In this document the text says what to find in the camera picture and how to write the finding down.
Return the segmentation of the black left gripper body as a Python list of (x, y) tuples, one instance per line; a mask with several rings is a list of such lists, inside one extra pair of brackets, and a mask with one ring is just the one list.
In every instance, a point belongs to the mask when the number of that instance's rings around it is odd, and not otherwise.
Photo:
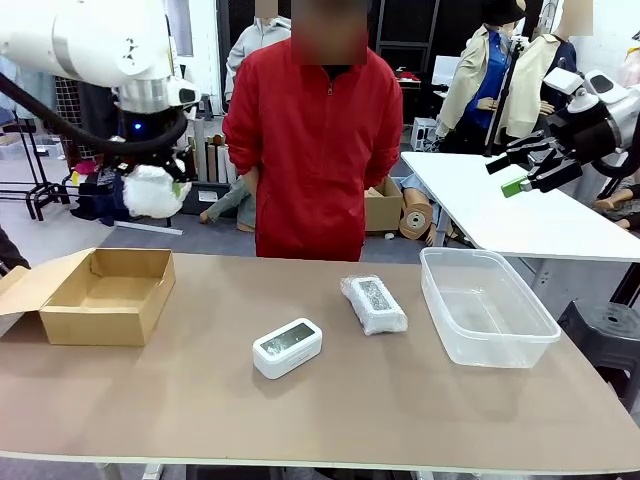
[(150, 141), (168, 132), (175, 123), (171, 110), (152, 114), (121, 111), (119, 135), (126, 141)]

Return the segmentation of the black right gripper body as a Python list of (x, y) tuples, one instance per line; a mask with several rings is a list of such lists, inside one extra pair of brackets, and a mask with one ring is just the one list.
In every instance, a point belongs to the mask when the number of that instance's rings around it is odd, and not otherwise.
[(592, 107), (578, 113), (565, 108), (550, 115), (547, 123), (562, 152), (577, 160), (602, 159), (617, 148), (606, 107)]

